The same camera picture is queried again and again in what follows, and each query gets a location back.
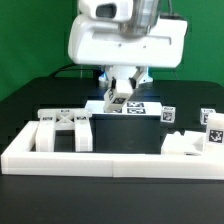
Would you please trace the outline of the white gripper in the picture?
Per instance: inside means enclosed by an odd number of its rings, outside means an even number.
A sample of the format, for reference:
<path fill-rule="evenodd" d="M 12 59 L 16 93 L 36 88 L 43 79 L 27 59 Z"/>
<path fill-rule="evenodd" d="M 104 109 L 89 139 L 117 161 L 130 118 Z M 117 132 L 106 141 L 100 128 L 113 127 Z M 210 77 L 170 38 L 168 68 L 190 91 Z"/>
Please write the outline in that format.
<path fill-rule="evenodd" d="M 130 38 L 119 32 L 116 23 L 94 21 L 79 15 L 73 22 L 68 44 L 69 57 L 77 64 L 109 66 L 109 87 L 116 88 L 113 65 L 175 68 L 182 59 L 187 22 L 159 19 L 151 32 L 140 38 Z M 138 67 L 129 78 L 133 89 L 145 74 Z"/>

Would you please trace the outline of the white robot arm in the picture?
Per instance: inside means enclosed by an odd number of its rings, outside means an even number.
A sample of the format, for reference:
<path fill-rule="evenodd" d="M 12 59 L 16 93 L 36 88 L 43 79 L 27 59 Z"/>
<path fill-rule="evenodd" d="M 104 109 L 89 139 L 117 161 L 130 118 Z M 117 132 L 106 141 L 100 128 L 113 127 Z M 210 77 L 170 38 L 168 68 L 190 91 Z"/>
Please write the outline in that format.
<path fill-rule="evenodd" d="M 77 6 L 68 44 L 74 63 L 100 65 L 116 81 L 180 64 L 188 24 L 163 15 L 161 0 L 78 0 Z"/>

